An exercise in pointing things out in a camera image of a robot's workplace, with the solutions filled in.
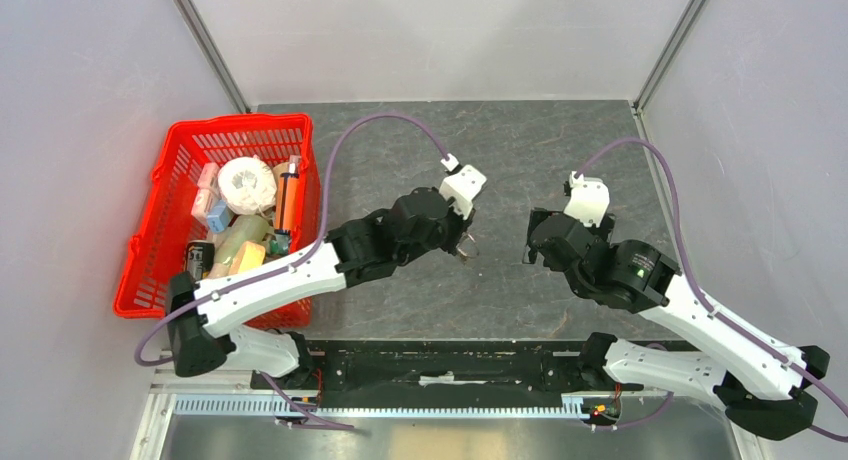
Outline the large silver keyring with clips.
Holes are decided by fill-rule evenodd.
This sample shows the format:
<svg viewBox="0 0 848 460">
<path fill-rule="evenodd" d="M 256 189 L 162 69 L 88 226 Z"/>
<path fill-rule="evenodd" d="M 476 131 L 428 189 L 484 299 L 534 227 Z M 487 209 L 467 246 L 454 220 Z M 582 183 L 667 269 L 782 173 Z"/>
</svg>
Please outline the large silver keyring with clips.
<svg viewBox="0 0 848 460">
<path fill-rule="evenodd" d="M 474 237 L 470 233 L 464 232 L 460 236 L 456 246 L 456 254 L 460 260 L 465 262 L 476 259 L 480 256 L 480 253 L 480 248 Z"/>
</svg>

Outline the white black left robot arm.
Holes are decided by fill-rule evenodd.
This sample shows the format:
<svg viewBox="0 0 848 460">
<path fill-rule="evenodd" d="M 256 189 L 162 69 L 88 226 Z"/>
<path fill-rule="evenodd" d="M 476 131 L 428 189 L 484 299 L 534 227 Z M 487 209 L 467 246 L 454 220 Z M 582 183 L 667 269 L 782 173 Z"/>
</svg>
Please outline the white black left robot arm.
<svg viewBox="0 0 848 460">
<path fill-rule="evenodd" d="M 304 387 L 314 373 L 304 340 L 247 321 L 306 297 L 388 278 L 430 251 L 458 254 L 479 193 L 477 186 L 417 188 L 389 209 L 349 220 L 308 248 L 246 272 L 199 282 L 187 272 L 173 277 L 169 309 L 176 317 L 168 335 L 176 375 L 254 370 Z"/>
</svg>

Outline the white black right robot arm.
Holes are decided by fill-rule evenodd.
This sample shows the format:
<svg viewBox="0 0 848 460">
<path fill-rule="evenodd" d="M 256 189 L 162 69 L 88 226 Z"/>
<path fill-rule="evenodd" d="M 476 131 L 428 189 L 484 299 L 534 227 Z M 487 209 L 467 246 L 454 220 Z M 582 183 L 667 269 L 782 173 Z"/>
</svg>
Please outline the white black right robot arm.
<svg viewBox="0 0 848 460">
<path fill-rule="evenodd" d="M 830 356 L 769 336 L 696 292 L 677 263 L 640 240 L 612 242 L 615 218 L 586 227 L 556 211 L 532 209 L 528 261 L 564 274 L 579 298 L 623 310 L 685 339 L 690 351 L 660 351 L 594 332 L 577 362 L 588 388 L 633 384 L 689 396 L 720 408 L 738 427 L 784 440 L 813 426 L 817 400 L 808 392 Z"/>
</svg>

